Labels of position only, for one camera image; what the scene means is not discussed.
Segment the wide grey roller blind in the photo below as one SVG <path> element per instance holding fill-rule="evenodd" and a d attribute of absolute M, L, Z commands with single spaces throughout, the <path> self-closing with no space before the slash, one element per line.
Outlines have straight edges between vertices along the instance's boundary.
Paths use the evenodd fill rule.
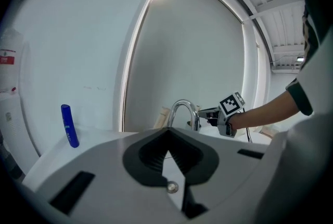
<path fill-rule="evenodd" d="M 140 28 L 127 85 L 124 129 L 152 128 L 163 108 L 187 99 L 203 109 L 257 87 L 257 46 L 219 0 L 152 0 Z"/>

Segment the white water dispenser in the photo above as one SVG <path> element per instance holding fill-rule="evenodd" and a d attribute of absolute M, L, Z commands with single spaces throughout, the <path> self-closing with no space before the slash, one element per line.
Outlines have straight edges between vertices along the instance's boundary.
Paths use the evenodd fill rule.
<path fill-rule="evenodd" d="M 0 132 L 15 162 L 27 175 L 39 155 L 25 126 L 18 94 L 0 93 Z"/>

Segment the black shirt with striped sleeves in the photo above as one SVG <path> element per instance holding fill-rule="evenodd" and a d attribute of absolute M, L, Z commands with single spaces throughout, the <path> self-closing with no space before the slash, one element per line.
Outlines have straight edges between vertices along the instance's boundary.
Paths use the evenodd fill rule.
<path fill-rule="evenodd" d="M 305 0 L 303 21 L 304 36 L 304 61 L 300 68 L 303 69 L 318 50 L 326 33 L 333 23 L 333 9 L 328 0 Z M 287 87 L 286 91 L 292 96 L 300 112 L 309 116 L 313 109 L 301 87 L 299 81 L 294 79 Z"/>

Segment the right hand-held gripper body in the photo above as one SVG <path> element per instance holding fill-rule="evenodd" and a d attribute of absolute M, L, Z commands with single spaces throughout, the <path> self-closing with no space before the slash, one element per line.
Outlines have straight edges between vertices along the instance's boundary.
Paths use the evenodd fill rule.
<path fill-rule="evenodd" d="M 245 101 L 239 92 L 234 92 L 219 102 L 219 117 L 217 120 L 217 128 L 221 136 L 234 137 L 236 130 L 228 122 L 232 115 L 243 110 Z"/>

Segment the chrome sink drain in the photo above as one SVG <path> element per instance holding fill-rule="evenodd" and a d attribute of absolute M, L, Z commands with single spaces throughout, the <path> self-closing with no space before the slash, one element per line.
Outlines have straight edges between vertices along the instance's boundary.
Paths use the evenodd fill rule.
<path fill-rule="evenodd" d="M 167 192 L 169 194 L 174 194 L 179 190 L 179 185 L 175 181 L 167 182 Z"/>

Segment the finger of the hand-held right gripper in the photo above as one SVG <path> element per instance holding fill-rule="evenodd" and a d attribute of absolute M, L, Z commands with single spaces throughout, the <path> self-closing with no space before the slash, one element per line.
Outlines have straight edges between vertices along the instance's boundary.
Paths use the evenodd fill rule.
<path fill-rule="evenodd" d="M 202 109 L 199 111 L 199 117 L 204 119 L 218 119 L 220 111 L 221 109 L 219 107 Z"/>

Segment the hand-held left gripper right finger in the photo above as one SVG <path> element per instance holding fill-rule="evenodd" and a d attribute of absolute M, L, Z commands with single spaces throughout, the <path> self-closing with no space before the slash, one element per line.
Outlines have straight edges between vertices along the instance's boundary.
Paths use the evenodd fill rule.
<path fill-rule="evenodd" d="M 267 144 L 168 130 L 168 179 L 180 185 L 170 200 L 180 212 L 168 224 L 256 224 L 263 194 L 254 171 Z"/>

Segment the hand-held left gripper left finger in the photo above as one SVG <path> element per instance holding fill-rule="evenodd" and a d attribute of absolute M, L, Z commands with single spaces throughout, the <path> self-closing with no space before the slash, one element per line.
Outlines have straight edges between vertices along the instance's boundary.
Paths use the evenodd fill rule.
<path fill-rule="evenodd" d="M 35 193 L 52 202 L 82 172 L 92 180 L 65 216 L 73 224 L 168 224 L 169 219 L 179 220 L 180 212 L 169 198 L 166 183 L 144 186 L 123 166 L 125 150 L 139 139 L 140 135 L 130 135 L 88 149 L 51 174 Z M 170 153 L 163 154 L 161 174 L 175 181 L 168 179 L 170 157 Z"/>

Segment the white sink vanity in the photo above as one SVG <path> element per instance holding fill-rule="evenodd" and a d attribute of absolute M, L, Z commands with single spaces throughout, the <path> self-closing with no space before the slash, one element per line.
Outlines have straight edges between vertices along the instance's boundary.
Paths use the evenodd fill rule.
<path fill-rule="evenodd" d="M 77 156 L 86 152 L 88 149 L 104 142 L 138 134 L 137 132 L 100 130 L 84 126 L 76 128 L 76 133 L 80 143 L 79 147 L 72 148 L 67 139 L 60 139 L 53 147 L 49 148 L 41 155 L 23 180 L 23 185 L 28 187 L 31 191 L 36 192 L 39 186 L 51 174 L 75 159 Z M 218 129 L 212 126 L 200 128 L 197 133 L 222 140 L 248 142 L 245 133 L 239 135 L 241 132 L 237 132 L 236 137 L 232 139 L 221 136 L 218 133 Z M 258 132 L 251 132 L 251 138 L 254 144 L 262 145 L 269 145 L 272 140 L 270 137 Z"/>

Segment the chrome faucet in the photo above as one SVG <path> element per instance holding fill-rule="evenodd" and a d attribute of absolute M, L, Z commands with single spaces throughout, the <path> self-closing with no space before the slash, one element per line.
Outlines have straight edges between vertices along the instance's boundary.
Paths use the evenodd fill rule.
<path fill-rule="evenodd" d="M 191 129 L 193 131 L 199 131 L 200 120 L 199 120 L 199 114 L 198 114 L 198 111 L 196 109 L 196 106 L 192 102 L 190 102 L 189 100 L 186 100 L 186 99 L 178 100 L 173 104 L 173 106 L 170 110 L 170 114 L 169 114 L 169 118 L 168 118 L 168 122 L 167 122 L 167 127 L 168 128 L 172 127 L 176 112 L 177 112 L 177 110 L 180 106 L 185 106 L 188 109 L 189 113 L 190 113 Z"/>

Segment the clear water jug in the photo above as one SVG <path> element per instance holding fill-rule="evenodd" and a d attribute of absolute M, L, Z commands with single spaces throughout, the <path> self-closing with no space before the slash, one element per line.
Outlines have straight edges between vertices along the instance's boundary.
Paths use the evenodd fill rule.
<path fill-rule="evenodd" d="M 13 28 L 8 28 L 0 37 L 0 92 L 11 92 L 16 88 L 23 35 Z"/>

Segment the person's right forearm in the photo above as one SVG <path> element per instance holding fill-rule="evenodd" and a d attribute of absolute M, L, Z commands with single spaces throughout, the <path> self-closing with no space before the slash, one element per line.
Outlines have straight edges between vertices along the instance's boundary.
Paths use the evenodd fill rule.
<path fill-rule="evenodd" d="M 234 130 L 274 124 L 294 116 L 299 109 L 289 92 L 273 99 L 269 103 L 230 117 L 228 123 Z"/>

